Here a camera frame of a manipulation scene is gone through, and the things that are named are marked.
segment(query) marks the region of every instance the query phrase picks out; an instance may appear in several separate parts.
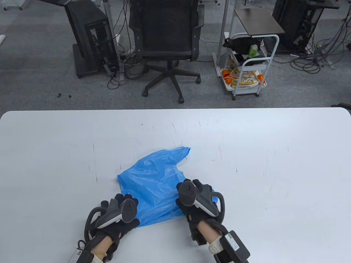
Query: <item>label sticker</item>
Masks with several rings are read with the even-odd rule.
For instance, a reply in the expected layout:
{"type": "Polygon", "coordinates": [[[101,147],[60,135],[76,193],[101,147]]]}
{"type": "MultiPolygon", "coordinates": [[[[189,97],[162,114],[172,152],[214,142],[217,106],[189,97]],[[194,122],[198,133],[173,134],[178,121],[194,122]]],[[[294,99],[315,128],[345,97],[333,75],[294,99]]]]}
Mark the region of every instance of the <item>label sticker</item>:
{"type": "Polygon", "coordinates": [[[233,239],[233,237],[232,237],[232,235],[230,233],[225,235],[225,239],[227,239],[228,243],[234,249],[234,251],[237,251],[240,248],[239,245],[237,244],[237,242],[235,242],[235,240],[233,239]]]}
{"type": "Polygon", "coordinates": [[[68,263],[77,263],[80,254],[82,254],[82,251],[79,249],[76,249],[72,255],[72,257],[69,259],[68,263]]]}

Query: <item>chair armrest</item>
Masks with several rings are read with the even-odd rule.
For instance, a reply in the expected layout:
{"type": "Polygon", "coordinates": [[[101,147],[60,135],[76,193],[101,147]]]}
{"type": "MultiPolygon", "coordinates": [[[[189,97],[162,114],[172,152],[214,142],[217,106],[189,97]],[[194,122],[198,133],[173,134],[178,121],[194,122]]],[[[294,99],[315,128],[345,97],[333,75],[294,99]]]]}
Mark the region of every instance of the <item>chair armrest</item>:
{"type": "Polygon", "coordinates": [[[199,23],[195,28],[200,28],[203,27],[205,24],[205,6],[204,5],[198,5],[198,18],[199,18],[199,23]]]}

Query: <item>chair base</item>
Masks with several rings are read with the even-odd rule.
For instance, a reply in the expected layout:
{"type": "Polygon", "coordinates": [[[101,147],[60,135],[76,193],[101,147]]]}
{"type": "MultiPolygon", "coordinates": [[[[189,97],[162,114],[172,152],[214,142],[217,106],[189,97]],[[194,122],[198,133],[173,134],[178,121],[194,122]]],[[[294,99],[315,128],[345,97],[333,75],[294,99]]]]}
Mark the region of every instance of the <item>chair base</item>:
{"type": "Polygon", "coordinates": [[[175,67],[177,67],[179,65],[179,61],[176,61],[174,64],[172,63],[171,60],[167,61],[167,68],[165,67],[159,67],[159,66],[145,66],[144,68],[144,72],[148,72],[149,69],[153,69],[159,72],[162,72],[161,75],[159,75],[156,79],[154,79],[153,81],[151,81],[148,85],[145,86],[145,90],[143,91],[142,95],[144,97],[147,97],[149,95],[149,89],[153,86],[155,86],[157,83],[159,83],[161,80],[169,77],[172,82],[173,85],[175,87],[175,89],[177,90],[178,94],[179,94],[179,99],[178,102],[180,104],[184,103],[184,98],[183,95],[181,93],[180,87],[178,85],[178,82],[176,80],[176,75],[178,76],[189,76],[189,77],[197,77],[196,78],[196,83],[200,84],[201,83],[201,77],[199,73],[196,72],[191,72],[191,71],[186,71],[186,70],[181,70],[181,69],[176,69],[175,67]]]}

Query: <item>yellow sneaker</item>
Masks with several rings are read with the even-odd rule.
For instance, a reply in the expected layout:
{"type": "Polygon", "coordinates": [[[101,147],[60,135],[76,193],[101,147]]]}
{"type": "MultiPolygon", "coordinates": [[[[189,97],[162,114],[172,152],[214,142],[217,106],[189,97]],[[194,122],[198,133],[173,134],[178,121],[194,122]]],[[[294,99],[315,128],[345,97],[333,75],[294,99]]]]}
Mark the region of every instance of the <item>yellow sneaker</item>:
{"type": "MultiPolygon", "coordinates": [[[[238,78],[239,78],[239,75],[236,79],[233,79],[232,80],[232,83],[231,83],[231,86],[232,88],[235,88],[237,83],[238,83],[238,78]]],[[[240,80],[240,83],[239,83],[239,88],[253,88],[255,86],[258,85],[258,80],[255,78],[255,76],[252,74],[244,74],[241,76],[241,80],[240,80]]]]}

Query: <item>white table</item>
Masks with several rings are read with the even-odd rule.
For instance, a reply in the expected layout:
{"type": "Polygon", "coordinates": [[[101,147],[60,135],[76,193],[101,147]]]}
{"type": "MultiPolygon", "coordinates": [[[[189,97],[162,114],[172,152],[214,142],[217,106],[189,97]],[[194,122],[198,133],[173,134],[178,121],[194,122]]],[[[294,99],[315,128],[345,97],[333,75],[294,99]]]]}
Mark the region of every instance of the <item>white table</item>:
{"type": "MultiPolygon", "coordinates": [[[[0,121],[0,257],[65,263],[116,176],[155,150],[224,195],[251,263],[349,262],[349,113],[340,108],[8,112],[0,121]]],[[[113,262],[214,263],[185,218],[126,235],[113,262]]]]}

